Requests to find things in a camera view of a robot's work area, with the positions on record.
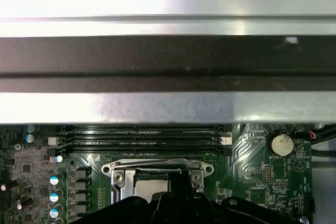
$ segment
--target metal cover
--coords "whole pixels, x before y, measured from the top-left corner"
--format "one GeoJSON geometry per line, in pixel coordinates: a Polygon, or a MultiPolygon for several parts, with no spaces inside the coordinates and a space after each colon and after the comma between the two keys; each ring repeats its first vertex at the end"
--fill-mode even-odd
{"type": "Polygon", "coordinates": [[[2,0],[0,36],[336,34],[335,0],[2,0]]]}

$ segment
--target reflective metal surface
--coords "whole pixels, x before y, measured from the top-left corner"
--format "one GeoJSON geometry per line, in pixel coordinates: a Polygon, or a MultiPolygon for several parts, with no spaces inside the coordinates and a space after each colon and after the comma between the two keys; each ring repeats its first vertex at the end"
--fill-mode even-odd
{"type": "Polygon", "coordinates": [[[335,0],[2,0],[0,36],[331,35],[335,0]]]}
{"type": "Polygon", "coordinates": [[[201,162],[195,159],[184,159],[184,158],[172,158],[172,159],[120,159],[118,161],[112,162],[102,166],[101,171],[103,174],[111,177],[111,203],[114,204],[123,200],[127,197],[134,196],[136,193],[136,181],[134,177],[137,172],[145,172],[146,180],[153,183],[152,188],[143,189],[148,190],[146,195],[146,200],[151,201],[152,195],[154,193],[159,193],[162,191],[167,191],[168,182],[159,184],[159,190],[155,191],[155,184],[160,183],[162,178],[157,178],[153,176],[150,178],[150,174],[159,173],[161,176],[163,173],[168,173],[169,171],[181,171],[188,170],[189,176],[193,188],[197,189],[197,192],[204,192],[204,177],[211,175],[214,172],[214,166],[205,162],[201,162]]]}
{"type": "Polygon", "coordinates": [[[0,123],[334,122],[336,92],[1,93],[0,123]]]}

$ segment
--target microchip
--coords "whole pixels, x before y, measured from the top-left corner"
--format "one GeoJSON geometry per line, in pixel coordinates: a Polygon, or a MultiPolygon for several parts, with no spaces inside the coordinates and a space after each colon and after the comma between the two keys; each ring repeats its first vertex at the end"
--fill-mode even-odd
{"type": "Polygon", "coordinates": [[[85,193],[75,194],[75,202],[86,201],[86,199],[85,193]]]}
{"type": "Polygon", "coordinates": [[[87,177],[87,172],[86,170],[76,170],[75,171],[75,178],[86,178],[87,177]]]}
{"type": "Polygon", "coordinates": [[[264,189],[251,190],[251,202],[258,205],[266,204],[266,191],[264,189]]]}
{"type": "Polygon", "coordinates": [[[24,166],[22,166],[22,172],[29,173],[30,172],[30,165],[24,165],[24,166]]]}
{"type": "Polygon", "coordinates": [[[86,186],[87,186],[86,182],[76,182],[75,183],[76,190],[85,190],[86,186]]]}
{"type": "Polygon", "coordinates": [[[77,214],[86,214],[87,206],[86,205],[76,205],[75,213],[77,214]]]}
{"type": "Polygon", "coordinates": [[[48,195],[48,188],[46,187],[41,187],[39,191],[40,195],[48,195]]]}
{"type": "Polygon", "coordinates": [[[42,138],[42,140],[41,140],[41,145],[42,145],[43,147],[47,147],[47,146],[48,146],[48,139],[47,139],[47,138],[42,138]]]}
{"type": "Polygon", "coordinates": [[[15,165],[15,160],[13,158],[6,159],[6,165],[15,165]]]}
{"type": "Polygon", "coordinates": [[[25,215],[25,221],[32,221],[32,215],[25,215]]]}

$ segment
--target cable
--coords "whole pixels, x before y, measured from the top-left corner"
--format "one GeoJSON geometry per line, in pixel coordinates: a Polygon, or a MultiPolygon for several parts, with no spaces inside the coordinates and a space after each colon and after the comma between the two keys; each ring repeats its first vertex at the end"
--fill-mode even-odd
{"type": "Polygon", "coordinates": [[[311,150],[311,155],[315,157],[336,157],[336,151],[311,150]]]}
{"type": "Polygon", "coordinates": [[[317,138],[316,140],[312,141],[311,144],[322,143],[322,142],[331,140],[331,139],[333,139],[333,138],[335,138],[335,137],[336,137],[336,133],[334,133],[333,135],[326,136],[326,137],[317,138]]]}
{"type": "Polygon", "coordinates": [[[324,128],[315,131],[315,133],[319,134],[321,137],[332,134],[336,132],[336,124],[327,124],[324,128]]]}
{"type": "Polygon", "coordinates": [[[308,133],[311,139],[317,139],[317,135],[314,132],[310,131],[308,133]]]}

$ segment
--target metal plate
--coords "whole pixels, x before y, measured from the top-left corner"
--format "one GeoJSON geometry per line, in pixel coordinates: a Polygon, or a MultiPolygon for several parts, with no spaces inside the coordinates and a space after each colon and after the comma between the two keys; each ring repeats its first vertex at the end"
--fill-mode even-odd
{"type": "Polygon", "coordinates": [[[335,0],[4,0],[0,36],[336,34],[335,0]]]}
{"type": "Polygon", "coordinates": [[[336,92],[1,93],[0,123],[333,122],[335,103],[336,92]]]}

